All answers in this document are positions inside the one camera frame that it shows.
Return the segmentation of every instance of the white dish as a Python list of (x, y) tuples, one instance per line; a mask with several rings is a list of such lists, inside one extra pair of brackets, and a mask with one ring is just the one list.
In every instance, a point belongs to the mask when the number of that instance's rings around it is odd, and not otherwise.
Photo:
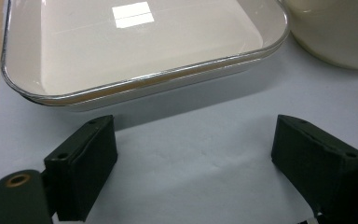
[(7, 83), (42, 105), (109, 105), (245, 70), (288, 33), (276, 0), (12, 0)]

